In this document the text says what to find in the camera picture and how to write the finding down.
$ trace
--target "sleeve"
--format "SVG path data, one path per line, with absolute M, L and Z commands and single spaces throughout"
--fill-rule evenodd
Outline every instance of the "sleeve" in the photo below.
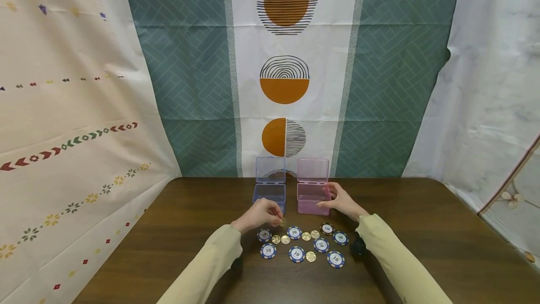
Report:
M 379 215 L 360 216 L 356 232 L 407 304 L 451 304 L 441 287 Z
M 157 304 L 203 304 L 214 285 L 242 254 L 241 233 L 230 225 L 216 230 Z

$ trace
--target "clear plastic box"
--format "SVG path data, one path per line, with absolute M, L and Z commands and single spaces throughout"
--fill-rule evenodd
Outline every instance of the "clear plastic box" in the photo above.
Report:
M 299 214 L 330 215 L 330 209 L 319 208 L 317 203 L 330 201 L 327 159 L 299 159 L 296 199 Z
M 256 158 L 255 180 L 253 202 L 259 198 L 275 201 L 285 213 L 285 158 Z

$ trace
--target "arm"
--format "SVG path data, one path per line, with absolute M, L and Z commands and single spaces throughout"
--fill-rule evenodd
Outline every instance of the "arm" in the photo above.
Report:
M 370 215 L 338 183 L 327 184 L 332 201 L 319 207 L 336 209 L 359 222 L 356 232 L 377 258 L 388 280 L 407 304 L 451 304 L 441 287 L 415 256 L 395 236 L 379 215 Z
M 231 225 L 216 230 L 157 304 L 202 304 L 214 285 L 240 257 L 240 232 Z
M 242 254 L 241 234 L 269 223 L 277 226 L 283 214 L 276 202 L 261 198 L 230 225 L 216 230 L 157 304 L 203 304 L 214 285 Z

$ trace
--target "hand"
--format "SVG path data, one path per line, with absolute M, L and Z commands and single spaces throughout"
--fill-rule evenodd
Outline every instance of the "hand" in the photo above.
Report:
M 236 230 L 242 234 L 248 232 L 251 229 L 255 229 L 265 223 L 269 223 L 273 227 L 277 227 L 283 219 L 283 214 L 279 205 L 267 200 L 266 198 L 260 198 L 249 208 L 244 215 L 231 223 Z
M 360 215 L 369 215 L 369 212 L 359 206 L 339 183 L 328 182 L 326 183 L 326 187 L 330 190 L 332 200 L 319 202 L 317 203 L 317 207 L 336 209 L 356 222 L 358 222 Z

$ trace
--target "wooden table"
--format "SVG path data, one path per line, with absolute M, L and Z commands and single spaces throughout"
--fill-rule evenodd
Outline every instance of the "wooden table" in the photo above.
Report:
M 337 181 L 360 205 L 386 220 L 454 304 L 540 303 L 539 275 L 442 184 L 429 179 Z M 172 181 L 74 303 L 155 303 L 207 237 L 249 208 L 254 186 L 252 179 Z M 289 179 L 288 225 L 312 230 L 327 221 L 352 237 L 354 225 L 338 213 L 299 215 L 295 195 L 296 184 Z M 310 251 L 311 244 L 298 245 Z M 242 246 L 242 258 L 207 303 L 393 302 L 393 289 L 373 261 L 353 260 L 348 246 L 331 242 L 345 255 L 342 269 L 331 268 L 319 253 L 316 262 L 294 264 L 287 255 L 291 244 L 278 245 L 277 256 L 264 260 L 255 233 L 243 236 Z

